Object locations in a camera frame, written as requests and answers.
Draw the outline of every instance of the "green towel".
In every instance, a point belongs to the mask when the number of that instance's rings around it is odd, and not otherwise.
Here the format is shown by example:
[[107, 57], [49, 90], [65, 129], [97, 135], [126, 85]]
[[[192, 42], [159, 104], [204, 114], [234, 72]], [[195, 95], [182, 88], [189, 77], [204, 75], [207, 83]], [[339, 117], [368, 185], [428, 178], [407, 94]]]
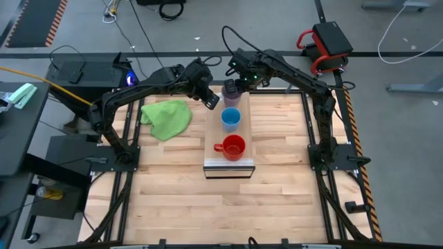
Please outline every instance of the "green towel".
[[141, 123], [151, 126], [151, 135], [166, 141], [182, 133], [189, 125], [192, 112], [183, 100], [169, 100], [141, 107]]

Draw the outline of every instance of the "wooden table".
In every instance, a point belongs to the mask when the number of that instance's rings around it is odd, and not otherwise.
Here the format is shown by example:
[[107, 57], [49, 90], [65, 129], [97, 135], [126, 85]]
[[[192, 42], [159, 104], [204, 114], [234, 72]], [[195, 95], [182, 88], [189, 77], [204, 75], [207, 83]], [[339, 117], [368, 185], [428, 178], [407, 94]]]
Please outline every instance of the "wooden table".
[[[206, 180], [206, 108], [181, 96], [149, 96], [145, 104], [171, 99], [186, 101], [193, 113], [192, 122], [182, 134], [166, 142], [153, 138], [148, 126], [141, 128], [140, 166], [132, 183], [124, 244], [157, 244], [159, 239], [167, 239], [168, 244], [246, 243], [249, 236], [259, 243], [281, 243], [282, 238], [288, 238], [289, 243], [327, 241], [316, 177], [309, 167], [309, 139], [300, 94], [250, 96], [257, 167], [251, 179]], [[137, 109], [134, 105], [132, 122]], [[114, 122], [120, 135], [126, 110], [120, 108]], [[343, 123], [334, 116], [333, 124], [338, 142], [346, 143]], [[316, 124], [314, 130], [318, 141]], [[363, 202], [359, 186], [345, 172], [336, 172], [335, 179], [343, 209], [344, 202]], [[114, 173], [106, 173], [91, 187], [85, 214], [93, 226], [108, 210], [113, 181]], [[335, 215], [332, 208], [329, 211], [338, 238]], [[349, 217], [371, 237], [365, 213]], [[83, 222], [79, 241], [91, 233]]]

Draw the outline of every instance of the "gray floor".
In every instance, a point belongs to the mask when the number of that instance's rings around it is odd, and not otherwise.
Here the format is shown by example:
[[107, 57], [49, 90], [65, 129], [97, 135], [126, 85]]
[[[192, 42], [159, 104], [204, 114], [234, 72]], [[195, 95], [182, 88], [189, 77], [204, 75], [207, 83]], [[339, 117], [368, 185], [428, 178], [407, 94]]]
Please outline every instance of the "gray floor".
[[[19, 0], [0, 2], [0, 29], [6, 26]], [[394, 17], [389, 11], [363, 11], [355, 0], [324, 0], [328, 20], [337, 21], [355, 51], [375, 51], [385, 28]], [[129, 44], [117, 27], [102, 23], [101, 0], [70, 1], [50, 48], [0, 48], [0, 53], [48, 53], [69, 44], [80, 52], [130, 52]], [[164, 22], [147, 8], [137, 6], [141, 22], [157, 51], [226, 50], [220, 30], [231, 25], [260, 48], [295, 50], [298, 35], [318, 22], [316, 9], [310, 0], [188, 0], [179, 20]], [[426, 50], [443, 37], [441, 13], [443, 3], [423, 13], [404, 13], [386, 37], [382, 51]], [[118, 9], [118, 23], [124, 29], [137, 52], [150, 52], [129, 2], [122, 0]], [[228, 36], [233, 48], [249, 49], [234, 36]], [[443, 45], [436, 50], [442, 51]], [[186, 64], [193, 58], [161, 58], [165, 65]], [[309, 70], [305, 58], [287, 57], [287, 61], [302, 70]], [[215, 79], [224, 79], [228, 57], [212, 70]], [[159, 68], [153, 58], [140, 58], [146, 74]], [[8, 66], [44, 76], [48, 59], [0, 59], [0, 66]], [[351, 58], [343, 74], [345, 80], [357, 83], [351, 92], [354, 112], [359, 126], [368, 165], [379, 223], [385, 241], [443, 245], [441, 229], [443, 215], [440, 190], [443, 173], [440, 170], [443, 154], [443, 96], [424, 94], [391, 94], [385, 87], [390, 83], [425, 83], [439, 75], [443, 58], [418, 58], [413, 61], [387, 65], [378, 58]], [[1, 81], [32, 81], [20, 75], [0, 71]], [[331, 75], [323, 80], [333, 83]], [[273, 86], [285, 86], [274, 81]], [[42, 120], [57, 128], [69, 121], [73, 114], [56, 102], [46, 104]], [[40, 123], [30, 152], [44, 157], [48, 140], [61, 133]], [[21, 225], [11, 248], [45, 248], [76, 242], [81, 217], [74, 221], [39, 218], [35, 231], [41, 240], [28, 245], [19, 240], [27, 209], [22, 213]]]

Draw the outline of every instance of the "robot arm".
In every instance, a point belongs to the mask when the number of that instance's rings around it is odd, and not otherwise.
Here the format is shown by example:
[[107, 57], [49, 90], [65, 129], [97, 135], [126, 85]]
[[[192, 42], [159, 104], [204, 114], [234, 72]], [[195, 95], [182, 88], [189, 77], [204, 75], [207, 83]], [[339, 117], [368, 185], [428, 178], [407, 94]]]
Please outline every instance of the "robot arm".
[[137, 85], [106, 93], [95, 101], [88, 112], [92, 129], [102, 134], [114, 148], [117, 163], [128, 163], [132, 159], [133, 148], [112, 127], [119, 107], [152, 94], [184, 94], [194, 100], [201, 100], [212, 110], [219, 101], [219, 97], [208, 88], [212, 80], [208, 66], [200, 58], [186, 67], [179, 64], [161, 68]]
[[225, 84], [228, 92], [239, 93], [256, 89], [259, 84], [269, 86], [273, 77], [298, 87], [312, 97], [314, 116], [320, 131], [318, 159], [328, 164], [334, 161], [337, 153], [337, 141], [331, 133], [331, 119], [334, 113], [336, 100], [326, 83], [303, 73], [285, 62], [284, 58], [274, 50], [265, 50], [263, 53], [247, 53], [239, 48], [233, 55], [226, 75], [238, 73], [240, 78]]

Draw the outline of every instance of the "floor mat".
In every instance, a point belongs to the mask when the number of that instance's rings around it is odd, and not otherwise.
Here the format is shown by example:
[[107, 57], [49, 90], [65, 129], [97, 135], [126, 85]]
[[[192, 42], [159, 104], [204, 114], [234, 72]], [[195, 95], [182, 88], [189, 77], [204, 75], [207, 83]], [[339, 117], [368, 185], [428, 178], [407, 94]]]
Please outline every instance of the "floor mat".
[[66, 9], [67, 0], [27, 0], [11, 30], [6, 47], [50, 46]]

